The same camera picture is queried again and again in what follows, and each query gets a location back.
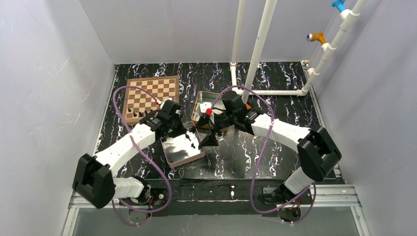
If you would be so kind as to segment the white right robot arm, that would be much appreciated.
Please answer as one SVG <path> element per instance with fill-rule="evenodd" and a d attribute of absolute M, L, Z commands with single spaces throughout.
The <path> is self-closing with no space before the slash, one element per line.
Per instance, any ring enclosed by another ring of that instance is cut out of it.
<path fill-rule="evenodd" d="M 322 126 L 313 128 L 292 125 L 244 104 L 241 96 L 230 90 L 220 96 L 224 108 L 210 102 L 198 105 L 197 127 L 209 126 L 211 131 L 200 143 L 203 147 L 217 146 L 216 135 L 224 128 L 236 129 L 255 136 L 263 136 L 294 150 L 300 167 L 280 185 L 276 194 L 294 197 L 315 181 L 323 181 L 342 158 L 330 134 Z"/>

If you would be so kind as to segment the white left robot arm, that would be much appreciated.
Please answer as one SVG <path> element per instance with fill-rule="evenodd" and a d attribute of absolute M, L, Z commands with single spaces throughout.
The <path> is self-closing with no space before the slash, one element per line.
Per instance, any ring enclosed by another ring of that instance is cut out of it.
<path fill-rule="evenodd" d="M 160 139 L 186 133 L 181 122 L 182 106 L 170 99 L 156 111 L 149 112 L 124 137 L 94 156 L 80 157 L 72 188 L 96 208 L 103 208 L 114 199 L 133 198 L 147 201 L 150 185 L 139 177 L 118 177 L 121 167 L 143 148 Z"/>

